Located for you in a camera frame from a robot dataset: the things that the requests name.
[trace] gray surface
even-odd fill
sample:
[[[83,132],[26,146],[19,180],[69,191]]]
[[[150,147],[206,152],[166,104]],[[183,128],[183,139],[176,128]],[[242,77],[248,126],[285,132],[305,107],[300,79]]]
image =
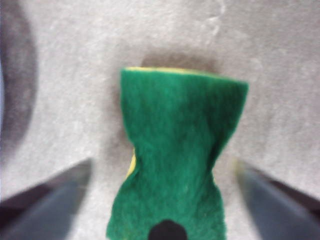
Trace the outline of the gray surface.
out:
[[[257,239],[232,174],[246,159],[320,198],[320,1],[2,0],[6,115],[2,197],[95,159],[72,240],[103,240],[132,146],[124,66],[247,80],[238,129],[215,167],[228,239]]]

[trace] black dot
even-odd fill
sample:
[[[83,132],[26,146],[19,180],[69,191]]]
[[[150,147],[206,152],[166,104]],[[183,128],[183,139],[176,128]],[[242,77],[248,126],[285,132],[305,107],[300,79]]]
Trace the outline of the black dot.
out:
[[[187,232],[183,226],[172,220],[163,220],[153,226],[148,240],[187,240]]]

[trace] green scouring pad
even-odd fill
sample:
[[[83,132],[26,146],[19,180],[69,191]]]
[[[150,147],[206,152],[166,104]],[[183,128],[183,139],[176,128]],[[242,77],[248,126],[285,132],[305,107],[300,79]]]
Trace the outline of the green scouring pad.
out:
[[[133,161],[112,207],[111,240],[224,240],[212,168],[235,131],[248,85],[177,68],[121,71]]]

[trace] dark blurry object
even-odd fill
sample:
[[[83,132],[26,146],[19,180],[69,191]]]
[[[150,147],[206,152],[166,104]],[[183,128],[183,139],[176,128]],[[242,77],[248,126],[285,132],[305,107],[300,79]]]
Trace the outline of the dark blurry object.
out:
[[[63,240],[91,175],[90,160],[0,203],[2,240]]]
[[[171,221],[163,220],[149,232],[148,240],[187,240],[187,232],[183,226]]]
[[[320,202],[238,162],[237,180],[263,240],[320,240]]]

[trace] green scrubber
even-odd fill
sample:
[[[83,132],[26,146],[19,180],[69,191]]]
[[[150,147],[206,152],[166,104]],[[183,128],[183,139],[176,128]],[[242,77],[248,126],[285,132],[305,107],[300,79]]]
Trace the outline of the green scrubber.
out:
[[[122,70],[121,107],[136,165],[114,200],[111,240],[147,240],[163,220],[182,226],[189,240],[226,238],[212,168],[247,91],[245,82],[193,70]]]

